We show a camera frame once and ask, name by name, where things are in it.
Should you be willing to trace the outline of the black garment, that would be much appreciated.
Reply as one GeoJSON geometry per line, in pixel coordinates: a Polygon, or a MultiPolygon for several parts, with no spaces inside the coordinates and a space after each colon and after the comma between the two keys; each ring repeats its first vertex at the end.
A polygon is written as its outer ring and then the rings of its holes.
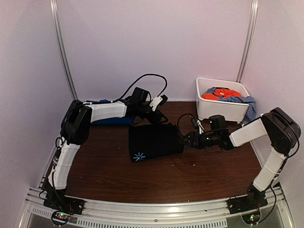
{"type": "Polygon", "coordinates": [[[180,138],[177,126],[171,123],[130,126],[130,159],[132,162],[140,162],[183,153],[184,145],[179,143],[180,138]]]}

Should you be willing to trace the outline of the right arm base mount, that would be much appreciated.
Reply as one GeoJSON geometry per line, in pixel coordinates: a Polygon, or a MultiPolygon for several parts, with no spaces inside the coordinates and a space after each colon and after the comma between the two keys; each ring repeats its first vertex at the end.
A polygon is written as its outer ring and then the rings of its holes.
{"type": "Polygon", "coordinates": [[[267,205],[268,202],[264,197],[254,201],[248,195],[232,196],[227,200],[229,213],[240,214],[243,222],[250,226],[259,224],[262,220],[261,208],[267,205]]]}

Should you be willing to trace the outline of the blue pleated skirt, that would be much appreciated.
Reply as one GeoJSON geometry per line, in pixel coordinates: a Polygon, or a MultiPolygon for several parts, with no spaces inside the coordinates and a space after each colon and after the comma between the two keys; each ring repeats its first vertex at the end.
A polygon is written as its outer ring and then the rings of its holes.
{"type": "Polygon", "coordinates": [[[125,116],[127,106],[123,102],[113,103],[108,100],[86,102],[92,109],[92,125],[131,125],[134,121],[134,116],[125,116]]]}

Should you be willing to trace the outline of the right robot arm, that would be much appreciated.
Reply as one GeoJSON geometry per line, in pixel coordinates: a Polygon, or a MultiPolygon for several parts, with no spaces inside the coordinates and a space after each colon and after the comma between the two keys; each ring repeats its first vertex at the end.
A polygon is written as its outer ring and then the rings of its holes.
{"type": "Polygon", "coordinates": [[[247,188],[240,201],[233,199],[229,205],[234,209],[255,209],[263,205],[266,191],[281,174],[288,159],[299,149],[301,128],[286,112],[276,107],[249,123],[233,130],[223,115],[209,117],[209,130],[203,130],[199,121],[193,121],[195,131],[181,135],[180,143],[195,149],[217,146],[230,151],[244,144],[264,141],[268,143],[268,156],[263,166],[247,188]]]}

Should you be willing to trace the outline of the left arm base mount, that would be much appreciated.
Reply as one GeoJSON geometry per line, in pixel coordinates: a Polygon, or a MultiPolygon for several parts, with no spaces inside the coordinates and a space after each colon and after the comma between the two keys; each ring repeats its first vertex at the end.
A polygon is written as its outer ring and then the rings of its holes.
{"type": "Polygon", "coordinates": [[[85,201],[82,199],[64,197],[60,200],[58,197],[51,199],[46,196],[43,205],[54,209],[50,219],[55,226],[62,227],[68,222],[75,220],[75,215],[82,215],[85,201]]]}

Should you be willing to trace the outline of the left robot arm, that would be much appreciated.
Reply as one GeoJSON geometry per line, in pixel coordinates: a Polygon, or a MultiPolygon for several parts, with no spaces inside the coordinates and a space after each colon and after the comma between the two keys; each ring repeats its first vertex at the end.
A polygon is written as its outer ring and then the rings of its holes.
{"type": "Polygon", "coordinates": [[[167,96],[159,95],[147,103],[148,94],[148,91],[137,87],[126,99],[119,98],[108,103],[74,100],[71,103],[61,123],[59,137],[55,141],[57,151],[45,186],[46,202],[58,211],[64,211],[69,206],[65,197],[67,177],[77,151],[89,137],[91,123],[132,116],[147,119],[151,124],[168,121],[158,109],[168,100],[167,96]]]}

